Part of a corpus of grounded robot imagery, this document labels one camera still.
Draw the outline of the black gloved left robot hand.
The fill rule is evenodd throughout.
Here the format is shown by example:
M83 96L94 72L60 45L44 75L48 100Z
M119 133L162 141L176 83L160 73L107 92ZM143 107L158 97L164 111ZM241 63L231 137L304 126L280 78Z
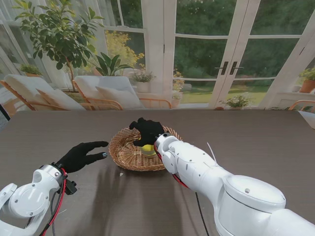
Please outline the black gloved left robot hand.
M66 155L55 163L57 167L63 168L67 173L74 173L86 165L90 165L98 160L105 159L107 153L100 152L96 154L88 154L95 148L105 148L108 146L106 141L95 141L88 143L80 143L74 146Z

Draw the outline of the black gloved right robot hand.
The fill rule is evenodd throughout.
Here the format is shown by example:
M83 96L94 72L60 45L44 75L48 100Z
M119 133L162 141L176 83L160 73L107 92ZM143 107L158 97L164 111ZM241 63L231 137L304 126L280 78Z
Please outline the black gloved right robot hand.
M133 142L137 147L154 145L158 137L164 134L164 129L160 122L145 120L144 118L139 118L138 121L133 121L129 125L129 129L137 129L140 132L141 138Z

